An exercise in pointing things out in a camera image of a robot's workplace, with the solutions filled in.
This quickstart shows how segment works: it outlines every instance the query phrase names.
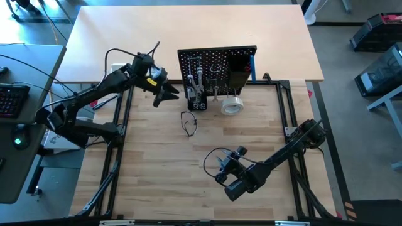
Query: red label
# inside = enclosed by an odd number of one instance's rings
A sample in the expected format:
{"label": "red label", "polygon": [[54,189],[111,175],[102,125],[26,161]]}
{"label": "red label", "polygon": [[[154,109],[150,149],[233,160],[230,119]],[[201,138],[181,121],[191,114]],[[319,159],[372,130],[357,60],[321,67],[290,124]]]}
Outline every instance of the red label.
{"label": "red label", "polygon": [[95,101],[91,102],[89,105],[90,105],[91,107],[95,107],[97,104],[98,104],[98,101],[95,100]]}

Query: wrench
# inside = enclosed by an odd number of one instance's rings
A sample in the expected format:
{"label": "wrench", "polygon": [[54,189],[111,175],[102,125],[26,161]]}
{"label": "wrench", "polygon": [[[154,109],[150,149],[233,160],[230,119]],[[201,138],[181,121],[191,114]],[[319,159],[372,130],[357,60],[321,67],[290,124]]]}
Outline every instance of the wrench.
{"label": "wrench", "polygon": [[213,102],[217,102],[217,101],[218,101],[218,98],[217,98],[217,96],[218,96],[218,89],[219,89],[219,86],[215,86],[214,99],[212,100]]}

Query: desk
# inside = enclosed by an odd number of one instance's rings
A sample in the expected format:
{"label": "desk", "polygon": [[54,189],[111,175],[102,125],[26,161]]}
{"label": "desk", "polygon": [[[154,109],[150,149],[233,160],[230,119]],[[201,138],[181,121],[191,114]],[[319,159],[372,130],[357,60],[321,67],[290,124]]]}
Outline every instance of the desk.
{"label": "desk", "polygon": [[[256,45],[256,75],[273,80],[322,81],[323,75],[299,5],[82,6],[57,74],[65,83],[99,82],[110,48],[155,53],[169,79],[182,79],[177,50]],[[119,52],[112,63],[131,63]]]}
{"label": "desk", "polygon": [[[65,53],[64,46],[51,45],[6,45],[0,46],[0,54],[12,57],[22,62],[43,70],[52,78],[55,77]],[[0,56],[0,65],[8,67],[9,72],[0,77],[0,83],[28,82],[46,90],[52,86],[53,79],[23,65],[20,62]],[[35,121],[35,111],[42,107],[48,92],[38,87],[31,86],[28,98],[18,118],[0,118],[0,123],[23,123],[32,124]]]}
{"label": "desk", "polygon": [[[55,76],[64,53],[64,46],[0,46],[0,54],[32,64],[52,77]],[[9,73],[1,76],[0,83],[22,81],[44,87],[45,89],[49,89],[52,85],[53,79],[22,63],[0,57],[0,65],[9,68]],[[0,120],[0,134],[2,135],[0,139],[0,158],[6,160],[4,166],[0,169],[0,203],[10,204],[18,199],[46,127],[43,125],[30,126],[31,145],[24,150],[17,150],[12,145],[11,130],[15,127],[15,123],[33,123],[35,111],[43,105],[46,95],[47,91],[31,87],[29,97],[18,121],[17,119],[11,119],[10,121],[5,119]]]}
{"label": "desk", "polygon": [[[291,81],[291,87],[300,124],[313,117],[310,100],[304,80]],[[162,102],[159,108],[152,106],[151,94],[134,89],[113,215],[154,220],[279,220],[295,216],[287,162],[275,169],[258,191],[245,193],[235,202],[202,169],[206,154],[219,146],[236,149],[243,145],[249,150],[246,156],[259,161],[284,145],[276,89],[246,86],[241,94],[245,109],[237,116],[220,113],[224,97],[219,97],[218,103],[209,97],[208,110],[195,112],[198,131],[193,137],[187,137],[181,128],[180,112],[187,110],[187,102],[183,87],[177,89],[180,99]],[[115,103],[98,110],[94,121],[111,122]],[[98,189],[105,154],[104,144],[86,150],[71,214],[78,213]],[[335,215],[321,152],[308,150],[305,161],[313,192]],[[213,174],[218,170],[214,157],[206,166]],[[301,199],[306,212],[304,195]]]}

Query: blue handle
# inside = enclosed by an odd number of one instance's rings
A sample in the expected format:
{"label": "blue handle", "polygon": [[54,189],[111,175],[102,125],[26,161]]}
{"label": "blue handle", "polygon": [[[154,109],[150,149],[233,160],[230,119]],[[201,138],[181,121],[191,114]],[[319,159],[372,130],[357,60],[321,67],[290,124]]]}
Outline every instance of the blue handle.
{"label": "blue handle", "polygon": [[251,66],[251,80],[256,83],[256,66],[254,65],[254,56],[250,55],[250,66]]}

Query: keyboard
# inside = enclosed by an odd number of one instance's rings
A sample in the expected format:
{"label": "keyboard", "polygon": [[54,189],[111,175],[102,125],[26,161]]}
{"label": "keyboard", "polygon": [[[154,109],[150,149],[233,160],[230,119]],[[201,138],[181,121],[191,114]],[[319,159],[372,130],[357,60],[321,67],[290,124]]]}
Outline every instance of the keyboard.
{"label": "keyboard", "polygon": [[0,118],[17,118],[29,91],[26,85],[0,84]]}

